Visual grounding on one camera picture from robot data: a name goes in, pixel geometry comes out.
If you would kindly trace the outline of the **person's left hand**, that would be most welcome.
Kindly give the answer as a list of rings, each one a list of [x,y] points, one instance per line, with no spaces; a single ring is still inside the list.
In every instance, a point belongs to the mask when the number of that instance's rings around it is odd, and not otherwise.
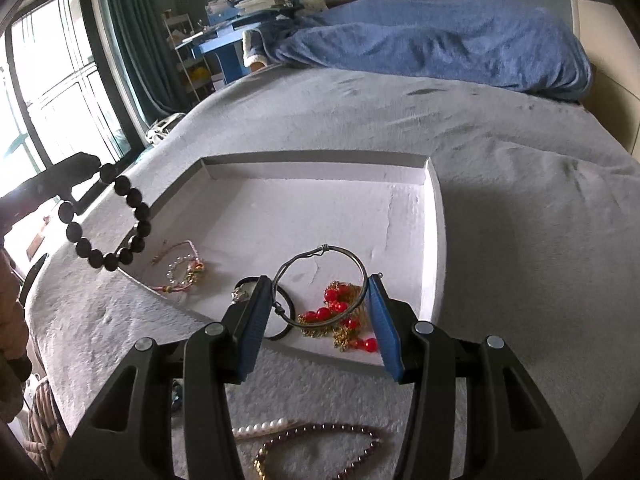
[[[20,281],[4,250],[1,251],[0,281],[0,348],[8,361],[14,361],[25,355],[29,330],[24,308],[18,300]]]

